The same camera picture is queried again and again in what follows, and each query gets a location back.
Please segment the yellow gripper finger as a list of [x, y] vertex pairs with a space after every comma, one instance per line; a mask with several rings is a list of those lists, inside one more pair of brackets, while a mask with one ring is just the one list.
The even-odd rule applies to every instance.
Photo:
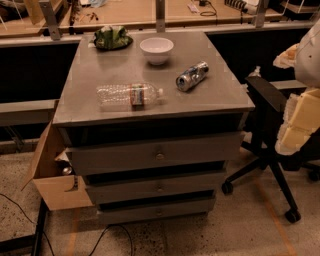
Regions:
[[320, 128], [320, 89], [309, 89], [301, 95], [291, 94], [280, 126], [276, 152], [292, 155], [298, 152]]

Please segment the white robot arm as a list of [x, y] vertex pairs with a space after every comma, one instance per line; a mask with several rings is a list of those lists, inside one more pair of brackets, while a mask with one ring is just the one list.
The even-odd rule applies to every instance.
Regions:
[[293, 67], [296, 80], [307, 86], [300, 95], [289, 96], [277, 135], [276, 152], [292, 155], [320, 128], [320, 21], [299, 43], [278, 55], [273, 65]]

